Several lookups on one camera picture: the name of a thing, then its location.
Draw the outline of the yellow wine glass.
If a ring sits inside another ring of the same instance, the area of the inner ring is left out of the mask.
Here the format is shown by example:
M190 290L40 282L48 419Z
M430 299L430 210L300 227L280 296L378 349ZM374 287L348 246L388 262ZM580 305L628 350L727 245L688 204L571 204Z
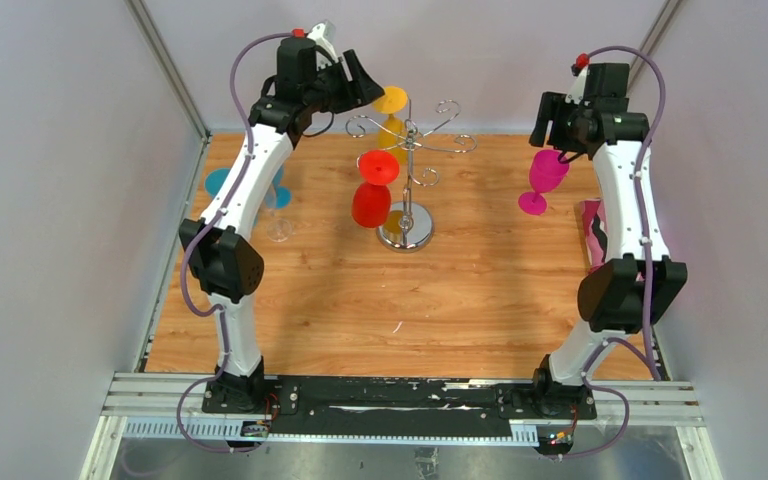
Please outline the yellow wine glass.
M377 134L377 146L391 153L400 165L405 165L407 151L402 145L406 127L404 121L396 114L408 105L409 96L404 89L397 86L386 86L384 92L384 96L372 104L376 112L386 116Z

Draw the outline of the pink wine glass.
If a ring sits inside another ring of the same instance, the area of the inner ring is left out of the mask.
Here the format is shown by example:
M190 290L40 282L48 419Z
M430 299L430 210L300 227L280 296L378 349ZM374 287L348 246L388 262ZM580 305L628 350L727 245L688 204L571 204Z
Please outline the pink wine glass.
M534 155L529 170L531 190L521 194L518 199L522 211L530 215L542 215L547 210L545 195L561 184L570 169L563 160L563 155L557 150L544 149Z

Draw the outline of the red wine glass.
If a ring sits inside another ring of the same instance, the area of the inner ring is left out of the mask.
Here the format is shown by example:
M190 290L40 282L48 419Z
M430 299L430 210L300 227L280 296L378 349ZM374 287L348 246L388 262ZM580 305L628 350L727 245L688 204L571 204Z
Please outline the red wine glass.
M362 183L355 190L351 216L364 228L382 226L389 215L389 185L400 175L400 164L388 151L376 149L363 153L357 160Z

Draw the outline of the blue wine glass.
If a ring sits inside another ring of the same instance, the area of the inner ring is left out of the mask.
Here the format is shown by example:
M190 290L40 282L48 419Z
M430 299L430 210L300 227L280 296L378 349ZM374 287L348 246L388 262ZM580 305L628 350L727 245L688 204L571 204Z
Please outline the blue wine glass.
M214 198L221 191L229 173L229 168L218 168L207 174L203 186L206 194L210 198Z
M283 209L292 201L291 191L282 183L284 173L284 167L280 167L272 179L271 187L265 200L270 208Z

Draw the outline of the chrome wine glass rack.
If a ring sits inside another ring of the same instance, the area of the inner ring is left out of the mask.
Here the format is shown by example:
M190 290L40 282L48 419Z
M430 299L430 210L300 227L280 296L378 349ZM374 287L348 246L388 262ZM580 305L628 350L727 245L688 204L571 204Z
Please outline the chrome wine glass rack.
M428 150L447 154L466 154L474 151L477 140L469 134L458 134L454 138L455 147L439 147L428 143L427 138L442 127L455 120L461 113L461 105L452 99L442 100L436 107L436 112L446 117L440 124L426 132L420 130L412 115L399 122L398 127L390 128L368 115L355 115L345 123L345 131L352 138L362 138L366 135L367 123L378 128L380 134L393 137L391 144L384 146L384 151L401 150L406 155L406 180L402 187L402 197L393 201L389 207L390 214L396 214L397 220L386 220L375 229L376 236L382 245L399 253L413 253L426 247L435 233L435 223L427 207L413 199L413 188L433 187L441 180L439 172L426 167L422 173L415 173L415 155L418 151Z

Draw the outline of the clear wine glass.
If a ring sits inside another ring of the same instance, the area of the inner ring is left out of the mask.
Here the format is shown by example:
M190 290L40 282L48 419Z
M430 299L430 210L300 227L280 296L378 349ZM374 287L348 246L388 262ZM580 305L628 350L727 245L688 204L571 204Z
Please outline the clear wine glass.
M267 237L276 243L284 242L293 233L293 225L283 216L287 204L279 199L265 200L263 203L262 222L265 225Z

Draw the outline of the blue wine glass front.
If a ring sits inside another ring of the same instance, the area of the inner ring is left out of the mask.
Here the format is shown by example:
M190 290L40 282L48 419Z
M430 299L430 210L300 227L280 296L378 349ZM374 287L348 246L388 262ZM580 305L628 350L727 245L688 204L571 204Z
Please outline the blue wine glass front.
M206 194L210 198L214 198L221 191L229 173L229 168L218 168L207 174L203 186Z

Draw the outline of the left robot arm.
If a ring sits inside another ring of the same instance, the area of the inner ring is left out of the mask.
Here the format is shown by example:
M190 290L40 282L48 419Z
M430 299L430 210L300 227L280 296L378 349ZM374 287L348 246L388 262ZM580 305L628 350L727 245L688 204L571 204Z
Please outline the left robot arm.
M255 333L253 295L265 272L263 257L250 244L252 230L273 179L290 157L316 113L333 115L367 106L384 94L356 53L338 54L329 26L273 34L278 41L276 71L259 99L241 103L235 76L245 54L268 41L245 46L230 72L232 101L245 136L226 181L195 220L179 227L184 249L182 296L191 312L216 321L219 357L206 379L206 410L262 411L270 395Z

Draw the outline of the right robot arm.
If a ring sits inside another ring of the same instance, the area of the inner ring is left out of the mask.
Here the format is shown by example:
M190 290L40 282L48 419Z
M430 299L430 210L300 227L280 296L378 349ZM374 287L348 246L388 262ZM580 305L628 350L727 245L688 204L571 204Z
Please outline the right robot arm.
M684 263L672 260L659 229L650 183L654 132L643 113L628 109L629 65L591 63L582 55L571 68L566 93L543 93L530 136L539 148L530 176L541 180L533 193L555 188L570 164L587 157L600 192L603 261L581 281L580 319L564 343L534 372L531 403L544 417L556 417L584 402L591 373L607 354L641 333L641 356L657 371L651 333L688 279Z

